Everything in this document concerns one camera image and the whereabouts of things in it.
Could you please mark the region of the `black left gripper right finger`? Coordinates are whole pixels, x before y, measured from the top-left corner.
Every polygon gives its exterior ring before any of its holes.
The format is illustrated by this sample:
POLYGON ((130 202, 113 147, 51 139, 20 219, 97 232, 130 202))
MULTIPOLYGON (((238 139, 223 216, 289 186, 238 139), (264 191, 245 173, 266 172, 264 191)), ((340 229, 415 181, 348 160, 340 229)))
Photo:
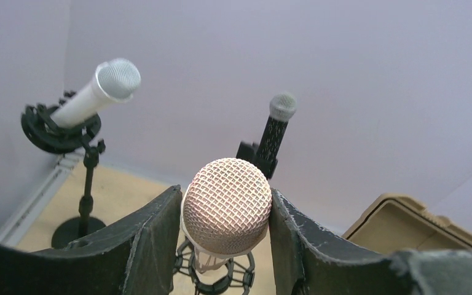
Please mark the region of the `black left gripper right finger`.
POLYGON ((325 229, 278 190, 269 232, 277 294, 472 294, 472 250, 379 254, 325 229))

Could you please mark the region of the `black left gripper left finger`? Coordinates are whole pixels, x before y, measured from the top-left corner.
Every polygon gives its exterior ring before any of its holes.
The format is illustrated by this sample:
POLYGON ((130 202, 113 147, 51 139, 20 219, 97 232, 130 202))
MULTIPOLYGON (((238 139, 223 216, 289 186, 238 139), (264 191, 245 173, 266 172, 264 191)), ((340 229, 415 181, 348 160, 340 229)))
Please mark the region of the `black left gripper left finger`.
POLYGON ((0 294, 168 294, 179 235, 181 188, 62 249, 0 245, 0 294))

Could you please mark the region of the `black tripod microphone stand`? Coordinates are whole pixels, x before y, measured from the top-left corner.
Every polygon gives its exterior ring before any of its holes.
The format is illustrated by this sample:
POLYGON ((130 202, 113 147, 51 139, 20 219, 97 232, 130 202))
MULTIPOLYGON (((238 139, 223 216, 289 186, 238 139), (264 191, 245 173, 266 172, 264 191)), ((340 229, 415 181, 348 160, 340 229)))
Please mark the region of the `black tripod microphone stand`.
POLYGON ((176 250, 173 274, 184 275, 192 282, 194 294, 248 295, 254 284, 255 261, 252 253, 231 258, 218 270, 200 273, 195 268, 196 258, 192 243, 186 239, 176 250))

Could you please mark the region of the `pink rose-gold microphone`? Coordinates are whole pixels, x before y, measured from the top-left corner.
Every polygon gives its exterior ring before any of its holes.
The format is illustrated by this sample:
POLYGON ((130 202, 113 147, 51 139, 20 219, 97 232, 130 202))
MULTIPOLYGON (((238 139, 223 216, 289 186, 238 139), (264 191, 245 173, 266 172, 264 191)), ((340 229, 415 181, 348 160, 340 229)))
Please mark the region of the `pink rose-gold microphone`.
POLYGON ((272 191, 258 167, 236 158, 214 160, 193 177, 181 202, 181 228, 198 273, 246 255, 266 236, 272 191))

